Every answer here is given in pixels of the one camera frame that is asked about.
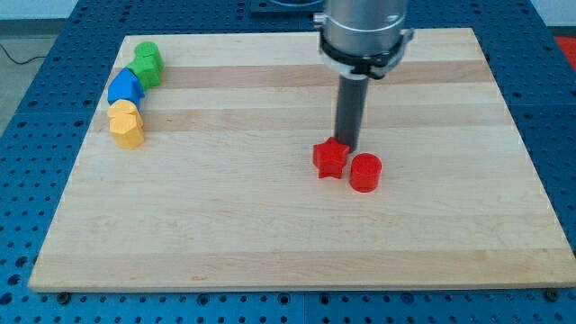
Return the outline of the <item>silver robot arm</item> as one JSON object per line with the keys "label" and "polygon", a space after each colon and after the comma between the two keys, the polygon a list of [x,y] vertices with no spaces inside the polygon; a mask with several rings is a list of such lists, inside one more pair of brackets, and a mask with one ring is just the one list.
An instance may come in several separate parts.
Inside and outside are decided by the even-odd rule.
{"label": "silver robot arm", "polygon": [[403,30],[408,0],[328,0],[319,27],[319,52],[338,72],[334,138],[355,151],[369,81],[401,62],[414,31]]}

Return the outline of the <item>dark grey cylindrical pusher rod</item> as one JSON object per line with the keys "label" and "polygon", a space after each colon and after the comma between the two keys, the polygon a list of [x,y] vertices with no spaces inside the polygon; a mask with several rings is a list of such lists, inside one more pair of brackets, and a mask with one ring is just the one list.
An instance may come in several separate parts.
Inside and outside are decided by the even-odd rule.
{"label": "dark grey cylindrical pusher rod", "polygon": [[367,78],[355,80],[341,76],[338,80],[334,138],[347,145],[350,152],[358,145],[368,84]]}

